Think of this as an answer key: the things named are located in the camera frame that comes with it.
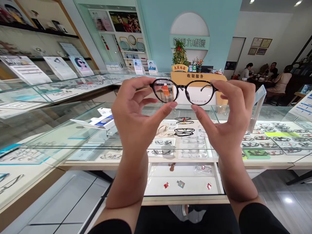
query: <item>black sleeve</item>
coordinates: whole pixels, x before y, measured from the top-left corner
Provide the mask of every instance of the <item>black sleeve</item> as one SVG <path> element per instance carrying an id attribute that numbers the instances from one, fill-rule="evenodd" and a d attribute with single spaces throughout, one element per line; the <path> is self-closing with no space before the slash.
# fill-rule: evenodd
<path id="1" fill-rule="evenodd" d="M 251 203 L 243 208 L 240 213 L 239 226 L 241 234 L 289 234 L 269 208 L 260 203 Z"/>
<path id="2" fill-rule="evenodd" d="M 88 234 L 131 234 L 129 224 L 121 219 L 110 219 L 94 226 Z"/>

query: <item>hand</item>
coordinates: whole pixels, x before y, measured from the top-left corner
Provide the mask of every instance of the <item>hand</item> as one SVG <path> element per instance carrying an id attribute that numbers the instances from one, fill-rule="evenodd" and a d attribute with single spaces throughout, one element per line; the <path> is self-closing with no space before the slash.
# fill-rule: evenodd
<path id="1" fill-rule="evenodd" d="M 125 80 L 111 108 L 124 152 L 144 155 L 161 121 L 177 106 L 176 102 L 169 102 L 152 116 L 142 115 L 143 107 L 156 103 L 157 99 L 145 98 L 153 92 L 151 87 L 139 91 L 136 89 L 149 85 L 154 80 L 146 76 Z"/>
<path id="2" fill-rule="evenodd" d="M 227 122 L 214 124 L 203 108 L 197 105 L 191 107 L 220 157 L 231 157 L 238 153 L 241 158 L 241 141 L 251 118 L 255 85 L 238 80 L 215 80 L 211 83 L 223 93 L 222 99 L 228 99 L 230 113 Z"/>

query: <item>ceiling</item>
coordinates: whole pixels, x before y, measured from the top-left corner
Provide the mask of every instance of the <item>ceiling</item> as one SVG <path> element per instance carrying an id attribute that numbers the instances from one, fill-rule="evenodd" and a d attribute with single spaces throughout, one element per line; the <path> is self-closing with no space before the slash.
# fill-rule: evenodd
<path id="1" fill-rule="evenodd" d="M 312 0 L 302 0 L 302 3 L 294 7 L 299 0 L 242 0 L 241 11 L 294 13 L 312 6 Z"/>

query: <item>orange lens sticker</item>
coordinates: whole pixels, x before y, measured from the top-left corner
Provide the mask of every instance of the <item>orange lens sticker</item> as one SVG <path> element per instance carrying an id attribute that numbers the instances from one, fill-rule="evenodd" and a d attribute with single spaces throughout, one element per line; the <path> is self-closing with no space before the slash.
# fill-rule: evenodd
<path id="1" fill-rule="evenodd" d="M 170 96 L 169 89 L 168 89 L 168 86 L 167 86 L 167 85 L 164 85 L 164 86 L 162 87 L 162 90 L 163 90 L 163 94 L 164 94 L 166 97 L 169 97 L 169 96 Z"/>

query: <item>black round eyeglasses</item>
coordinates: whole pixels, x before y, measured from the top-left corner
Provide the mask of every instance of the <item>black round eyeglasses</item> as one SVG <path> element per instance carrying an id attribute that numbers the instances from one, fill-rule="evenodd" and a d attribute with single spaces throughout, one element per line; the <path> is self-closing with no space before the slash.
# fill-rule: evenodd
<path id="1" fill-rule="evenodd" d="M 179 96 L 179 88 L 192 104 L 203 106 L 211 101 L 214 93 L 218 91 L 209 81 L 195 80 L 187 85 L 177 85 L 169 79 L 156 79 L 150 84 L 156 97 L 163 103 L 175 101 Z"/>

